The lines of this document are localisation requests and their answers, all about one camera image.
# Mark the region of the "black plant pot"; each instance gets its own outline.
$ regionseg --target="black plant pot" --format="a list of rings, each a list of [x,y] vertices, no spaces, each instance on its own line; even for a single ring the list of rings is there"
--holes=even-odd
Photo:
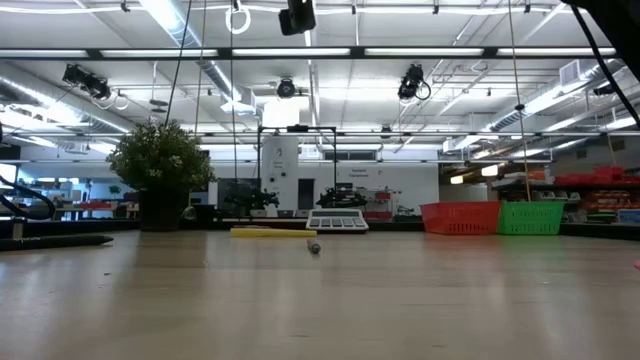
[[[140,191],[142,231],[177,231],[180,216],[188,205],[188,194],[166,191]]]

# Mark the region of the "yellow object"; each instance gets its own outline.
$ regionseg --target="yellow object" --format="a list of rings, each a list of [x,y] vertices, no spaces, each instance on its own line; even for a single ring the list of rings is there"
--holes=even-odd
[[[232,237],[316,237],[314,230],[284,230],[284,229],[260,229],[260,228],[233,228]]]

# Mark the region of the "calculator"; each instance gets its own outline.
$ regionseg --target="calculator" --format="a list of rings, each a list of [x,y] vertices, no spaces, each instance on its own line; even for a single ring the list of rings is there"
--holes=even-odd
[[[317,209],[309,211],[307,229],[362,233],[369,230],[369,225],[357,209]]]

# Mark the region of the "plastic basket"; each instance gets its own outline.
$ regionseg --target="plastic basket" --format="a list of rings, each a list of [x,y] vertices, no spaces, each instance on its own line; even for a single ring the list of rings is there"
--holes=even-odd
[[[498,233],[558,235],[563,202],[507,202],[502,204]]]
[[[427,232],[445,235],[494,234],[500,215],[499,201],[454,202],[421,205]]]

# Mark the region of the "green basket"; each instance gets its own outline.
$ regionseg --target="green basket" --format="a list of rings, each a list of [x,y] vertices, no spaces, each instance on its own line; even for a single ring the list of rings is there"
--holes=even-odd
[[[558,235],[562,202],[506,202],[500,209],[498,233],[505,235]]]

